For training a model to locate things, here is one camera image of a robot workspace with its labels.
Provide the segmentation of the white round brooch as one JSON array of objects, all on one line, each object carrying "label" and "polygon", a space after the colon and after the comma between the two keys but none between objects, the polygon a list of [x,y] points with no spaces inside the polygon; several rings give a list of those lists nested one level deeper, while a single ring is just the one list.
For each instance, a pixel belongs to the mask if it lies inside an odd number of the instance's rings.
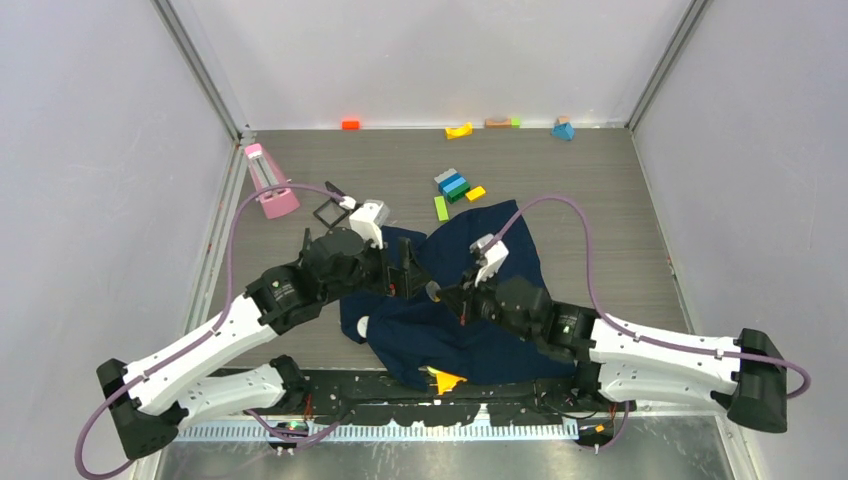
[{"label": "white round brooch", "polygon": [[433,280],[430,280],[425,286],[425,291],[426,291],[428,297],[434,303],[438,303],[438,302],[441,301],[440,296],[439,296],[440,290],[441,290],[440,285]]},{"label": "white round brooch", "polygon": [[369,316],[362,316],[356,323],[356,333],[363,341],[367,339],[369,319]]}]

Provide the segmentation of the black frame stand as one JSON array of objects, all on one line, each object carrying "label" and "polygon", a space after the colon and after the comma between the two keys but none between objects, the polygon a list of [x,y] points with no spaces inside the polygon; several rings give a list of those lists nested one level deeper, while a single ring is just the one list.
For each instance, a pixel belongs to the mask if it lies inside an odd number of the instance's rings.
[{"label": "black frame stand", "polygon": [[313,212],[313,217],[318,220],[326,229],[332,229],[351,214],[351,211],[344,208],[341,203],[334,197],[329,197]]}]

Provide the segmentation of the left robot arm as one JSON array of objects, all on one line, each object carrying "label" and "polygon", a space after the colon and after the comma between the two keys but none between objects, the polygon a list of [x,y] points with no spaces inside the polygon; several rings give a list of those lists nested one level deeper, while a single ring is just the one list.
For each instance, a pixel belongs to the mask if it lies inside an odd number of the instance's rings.
[{"label": "left robot arm", "polygon": [[277,359],[241,374],[215,371],[242,353],[319,317],[355,293],[409,299],[429,282],[410,239],[399,258],[347,228],[306,236],[296,260],[265,270],[218,315],[162,350],[130,363],[109,359],[96,370],[122,449],[151,455],[188,427],[255,408],[298,412],[307,389],[297,365]]}]

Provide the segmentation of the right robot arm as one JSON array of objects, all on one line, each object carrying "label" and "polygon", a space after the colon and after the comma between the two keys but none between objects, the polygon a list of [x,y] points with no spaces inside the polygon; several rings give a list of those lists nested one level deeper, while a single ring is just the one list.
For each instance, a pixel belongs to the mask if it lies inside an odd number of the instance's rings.
[{"label": "right robot arm", "polygon": [[555,301],[523,277],[425,288],[463,325],[497,325],[555,361],[576,366],[571,397],[584,410],[603,403],[657,401],[725,413],[751,430],[788,429],[787,366],[771,338],[745,328],[709,337],[646,327]]}]

